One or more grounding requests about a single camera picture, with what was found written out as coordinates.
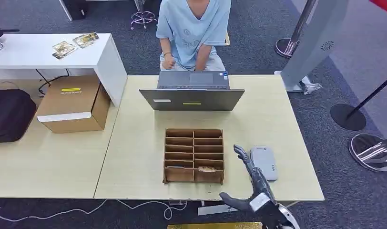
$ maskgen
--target robotic arm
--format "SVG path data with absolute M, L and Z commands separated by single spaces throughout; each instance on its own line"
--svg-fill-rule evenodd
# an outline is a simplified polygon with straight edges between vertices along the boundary
M 220 193 L 220 197 L 225 204 L 242 211 L 261 213 L 262 224 L 268 229 L 300 229 L 295 217 L 283 205 L 278 204 L 269 187 L 269 184 L 261 172 L 255 167 L 254 162 L 248 157 L 245 150 L 238 145 L 234 145 L 234 151 L 238 154 L 248 173 L 253 185 L 253 194 L 246 200 L 235 199 L 227 193 Z

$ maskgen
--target table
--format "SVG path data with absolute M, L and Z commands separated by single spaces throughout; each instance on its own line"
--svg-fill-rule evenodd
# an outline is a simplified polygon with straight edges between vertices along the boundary
M 10 81 L 40 102 L 39 80 Z M 34 117 L 22 139 L 0 143 L 0 198 L 93 198 L 117 111 L 111 105 L 105 130 L 71 134 Z
M 220 200 L 252 194 L 249 175 L 233 144 L 273 149 L 279 179 L 271 182 L 278 201 L 324 200 L 290 105 L 276 75 L 234 75 L 230 86 L 245 89 L 231 112 L 153 111 L 139 88 L 155 88 L 158 76 L 129 76 L 94 198 Z M 224 184 L 163 184 L 166 128 L 223 129 Z
M 110 33 L 99 33 L 100 39 L 93 45 L 78 48 L 61 60 L 52 56 L 54 45 L 73 43 L 77 36 L 80 34 L 4 34 L 0 38 L 4 44 L 0 79 L 41 79 L 35 69 L 45 69 L 46 78 L 63 75 L 63 69 L 73 75 L 97 74 L 112 102 L 119 106 L 127 73 Z

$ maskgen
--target laptop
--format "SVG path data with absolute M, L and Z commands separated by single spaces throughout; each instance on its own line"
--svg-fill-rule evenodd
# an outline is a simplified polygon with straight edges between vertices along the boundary
M 244 89 L 230 89 L 227 72 L 160 72 L 156 89 L 139 89 L 158 111 L 232 111 Z

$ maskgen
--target wooden compartment box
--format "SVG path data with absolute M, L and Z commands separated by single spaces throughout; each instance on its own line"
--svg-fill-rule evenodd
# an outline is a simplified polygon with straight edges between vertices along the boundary
M 222 130 L 166 129 L 164 145 L 163 183 L 223 183 Z

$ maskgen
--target white cable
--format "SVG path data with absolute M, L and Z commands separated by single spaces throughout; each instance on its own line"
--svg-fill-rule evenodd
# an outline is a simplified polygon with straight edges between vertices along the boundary
M 10 221 L 10 222 L 18 222 L 18 221 L 21 221 L 21 220 L 24 220 L 24 219 L 50 219 L 50 218 L 53 218 L 53 217 L 55 217 L 55 216 L 58 216 L 58 215 L 61 215 L 61 214 L 66 214 L 66 213 L 69 213 L 69 212 L 72 212 L 72 211 L 81 211 L 82 213 L 89 215 L 89 214 L 95 212 L 96 210 L 98 210 L 100 207 L 102 207 L 102 206 L 105 204 L 106 201 L 107 201 L 107 199 L 104 200 L 104 201 L 103 201 L 98 207 L 96 207 L 94 210 L 89 211 L 89 212 L 84 211 L 83 209 L 75 208 L 75 209 L 71 209 L 71 210 L 68 210 L 68 211 L 59 212 L 59 213 L 56 213 L 56 214 L 51 215 L 51 216 L 48 216 L 48 217 L 27 216 L 27 217 L 23 217 L 23 218 L 20 218 L 20 219 L 9 219 L 9 218 L 5 218 L 5 217 L 3 217 L 3 216 L 0 216 L 0 219 L 6 220 L 6 221 Z M 184 209 L 186 208 L 186 206 L 188 205 L 188 201 L 187 201 L 187 202 L 185 203 L 185 206 L 184 206 L 183 208 L 178 209 L 178 208 L 170 207 L 170 206 L 168 206 L 167 204 L 165 204 L 165 203 L 163 203 L 163 202 L 160 202 L 160 201 L 149 201 L 149 202 L 145 202 L 145 203 L 139 204 L 139 205 L 137 205 L 137 206 L 135 206 L 135 207 L 130 207 L 129 205 L 123 203 L 122 201 L 120 201 L 120 200 L 118 200 L 118 199 L 117 199 L 117 201 L 119 201 L 121 204 L 127 206 L 128 208 L 130 208 L 130 209 L 132 209 L 132 210 L 133 210 L 133 209 L 136 209 L 136 208 L 138 208 L 138 207 L 140 207 L 140 206 L 143 206 L 143 205 L 145 205 L 145 204 L 150 204 L 150 203 L 160 203 L 160 204 L 166 205 L 167 208 L 164 210 L 164 214 L 163 214 L 163 215 L 164 215 L 164 218 L 167 219 L 167 220 L 170 220 L 170 219 L 173 217 L 173 209 L 174 209 L 174 210 L 178 210 L 178 211 L 182 211 L 182 210 L 184 210 Z M 169 217 L 169 218 L 166 217 L 166 215 L 165 215 L 165 213 L 166 213 L 167 210 L 170 211 L 170 217 Z
M 19 88 L 20 88 L 20 87 L 18 87 L 18 85 L 16 85 L 16 84 L 15 84 L 15 83 L 13 83 L 13 82 L 10 82 L 10 81 L 3 81 L 3 82 L 0 82 L 0 86 L 1 86 L 3 83 L 10 83 L 10 84 L 12 84 L 12 85 L 16 86 L 16 87 L 17 87 L 17 89 L 19 89 Z
M 137 205 L 137 206 L 135 206 L 135 207 L 130 207 L 129 205 L 123 203 L 122 201 L 120 201 L 120 200 L 118 200 L 118 199 L 117 199 L 117 201 L 118 201 L 119 203 L 121 203 L 121 204 L 127 206 L 128 208 L 130 208 L 130 209 L 132 209 L 132 210 L 135 209 L 135 208 L 138 208 L 138 207 L 140 207 L 140 206 L 143 206 L 143 205 L 146 205 L 146 204 L 150 204 L 150 203 L 159 203 L 159 204 L 163 204 L 163 205 L 167 206 L 167 208 L 164 210 L 164 213 L 163 213 L 163 216 L 164 216 L 164 218 L 165 218 L 166 220 L 170 220 L 170 219 L 173 217 L 173 209 L 174 209 L 174 210 L 177 210 L 177 211 L 182 211 L 182 210 L 184 210 L 184 209 L 186 208 L 186 206 L 188 205 L 188 201 L 187 201 L 187 202 L 185 203 L 185 206 L 184 206 L 183 208 L 179 209 L 179 208 L 170 207 L 170 206 L 168 206 L 167 204 L 165 204 L 165 203 L 163 203 L 163 202 L 160 202 L 160 201 L 149 201 L 149 202 L 146 202 L 146 203 L 139 204 L 139 205 Z M 167 217 L 167 216 L 165 215 L 165 213 L 167 212 L 167 210 L 170 211 L 170 217 Z

